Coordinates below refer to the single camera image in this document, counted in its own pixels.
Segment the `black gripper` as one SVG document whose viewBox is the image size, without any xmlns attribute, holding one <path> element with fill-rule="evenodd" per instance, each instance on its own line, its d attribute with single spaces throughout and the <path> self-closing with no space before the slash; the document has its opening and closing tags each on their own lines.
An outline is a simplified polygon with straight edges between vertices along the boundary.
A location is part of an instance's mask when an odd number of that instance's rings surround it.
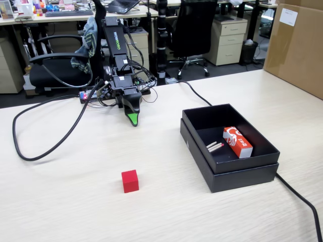
<svg viewBox="0 0 323 242">
<path fill-rule="evenodd" d="M 125 116 L 131 125 L 138 126 L 142 94 L 134 86 L 131 75 L 115 76 L 111 81 L 112 96 L 116 99 L 119 108 L 124 107 Z"/>
</svg>

